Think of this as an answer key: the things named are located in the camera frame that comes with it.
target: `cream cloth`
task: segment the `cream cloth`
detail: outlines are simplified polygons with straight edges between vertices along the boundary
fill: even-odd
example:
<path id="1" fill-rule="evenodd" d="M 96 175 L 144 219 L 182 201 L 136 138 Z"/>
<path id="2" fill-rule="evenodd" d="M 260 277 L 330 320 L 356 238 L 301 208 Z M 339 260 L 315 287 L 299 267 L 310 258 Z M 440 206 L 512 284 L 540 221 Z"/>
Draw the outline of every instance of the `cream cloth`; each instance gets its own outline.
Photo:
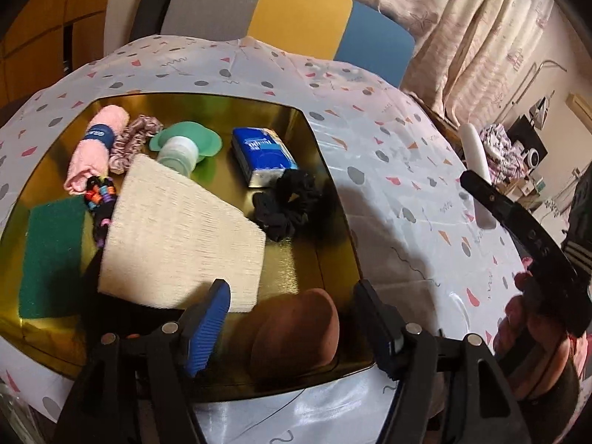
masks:
<path id="1" fill-rule="evenodd" d="M 231 312 L 257 303 L 265 234 L 241 211 L 146 155 L 125 177 L 105 245 L 99 292 L 136 304 L 186 308 L 214 279 Z"/>

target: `metallic tray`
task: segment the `metallic tray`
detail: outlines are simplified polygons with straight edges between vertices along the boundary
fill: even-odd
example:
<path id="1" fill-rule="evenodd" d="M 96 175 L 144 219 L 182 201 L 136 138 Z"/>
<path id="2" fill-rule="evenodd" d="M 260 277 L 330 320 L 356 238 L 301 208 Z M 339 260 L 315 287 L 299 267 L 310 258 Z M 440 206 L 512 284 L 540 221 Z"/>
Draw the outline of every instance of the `metallic tray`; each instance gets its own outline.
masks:
<path id="1" fill-rule="evenodd" d="M 223 401 L 278 394 L 322 384 L 365 369 L 372 355 L 353 322 L 351 293 L 360 278 L 346 219 L 315 137 L 300 111 L 268 102 L 186 93 L 128 94 L 91 103 L 53 143 L 34 170 L 11 213 L 0 241 L 0 335 L 29 357 L 75 378 L 85 361 L 84 334 L 78 317 L 20 319 L 19 286 L 28 215 L 34 206 L 67 197 L 63 182 L 70 156 L 90 119 L 106 105 L 120 105 L 131 118 L 153 115 L 166 126 L 197 121 L 223 140 L 218 155 L 199 163 L 191 178 L 250 216 L 252 194 L 232 155 L 234 127 L 263 127 L 277 132 L 301 169 L 315 175 L 328 195 L 322 225 L 282 243 L 267 241 L 258 304 L 248 314 L 229 314 L 208 368 L 195 380 L 196 400 Z M 116 178 L 120 186 L 122 178 Z M 89 253 L 83 252 L 88 260 Z M 323 287 L 339 310 L 340 338 L 328 366 L 296 379 L 262 385 L 247 373 L 250 345 L 270 309 L 282 296 Z"/>

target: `small box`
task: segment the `small box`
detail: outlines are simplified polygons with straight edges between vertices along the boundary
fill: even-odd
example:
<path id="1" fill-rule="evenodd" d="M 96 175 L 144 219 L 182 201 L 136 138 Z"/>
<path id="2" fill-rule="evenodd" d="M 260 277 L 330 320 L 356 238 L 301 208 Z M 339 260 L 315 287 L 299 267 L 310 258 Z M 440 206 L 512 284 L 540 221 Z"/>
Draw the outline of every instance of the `small box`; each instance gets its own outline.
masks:
<path id="1" fill-rule="evenodd" d="M 232 148 L 249 187 L 270 187 L 298 166 L 278 135 L 267 128 L 235 128 Z"/>

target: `patterned curtain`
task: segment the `patterned curtain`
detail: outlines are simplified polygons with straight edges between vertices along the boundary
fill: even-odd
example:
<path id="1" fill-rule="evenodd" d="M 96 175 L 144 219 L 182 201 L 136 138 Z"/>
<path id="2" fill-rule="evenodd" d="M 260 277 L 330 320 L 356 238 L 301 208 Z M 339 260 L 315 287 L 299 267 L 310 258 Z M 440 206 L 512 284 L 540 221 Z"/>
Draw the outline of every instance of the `patterned curtain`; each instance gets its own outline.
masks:
<path id="1" fill-rule="evenodd" d="M 500 103 L 540 40 L 553 0 L 357 0 L 415 37 L 401 88 L 455 125 L 478 130 Z"/>

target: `metal rod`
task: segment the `metal rod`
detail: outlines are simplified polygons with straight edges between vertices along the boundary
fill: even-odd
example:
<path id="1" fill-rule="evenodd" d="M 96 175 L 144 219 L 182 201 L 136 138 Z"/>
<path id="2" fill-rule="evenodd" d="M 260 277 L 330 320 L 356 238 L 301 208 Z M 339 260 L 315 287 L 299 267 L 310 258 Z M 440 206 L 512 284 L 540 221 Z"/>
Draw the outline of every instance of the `metal rod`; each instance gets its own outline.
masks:
<path id="1" fill-rule="evenodd" d="M 522 97 L 525 96 L 526 92 L 528 91 L 528 89 L 531 87 L 531 85 L 535 82 L 535 79 L 537 79 L 537 76 L 539 75 L 539 73 L 541 72 L 541 70 L 543 68 L 560 68 L 562 69 L 564 72 L 567 72 L 567 68 L 565 68 L 564 66 L 558 64 L 555 60 L 543 60 L 541 62 L 541 64 L 539 65 L 539 67 L 537 68 L 537 70 L 535 71 L 535 74 L 532 75 L 532 78 L 530 79 L 530 81 L 528 82 L 528 84 L 526 85 L 525 89 L 522 91 L 522 93 L 520 93 L 520 96 L 516 99 L 516 101 L 514 102 L 514 96 L 516 96 L 516 93 L 518 93 L 518 91 L 520 90 L 520 88 L 522 87 L 525 79 L 528 77 L 528 75 L 530 74 L 532 67 L 530 70 L 528 70 L 528 73 L 526 74 L 526 77 L 522 80 L 522 82 L 520 82 L 519 87 L 516 89 L 516 91 L 514 92 L 514 94 L 511 96 L 510 100 L 508 101 L 508 103 L 505 104 L 503 110 L 499 113 L 499 115 L 497 116 L 497 118 L 495 119 L 495 123 L 499 123 L 499 121 L 502 120 L 502 118 L 505 118 L 507 116 L 508 113 L 510 113 L 510 110 L 512 108 L 514 108 L 514 106 L 518 105 L 518 103 L 520 102 L 520 100 L 522 100 Z"/>

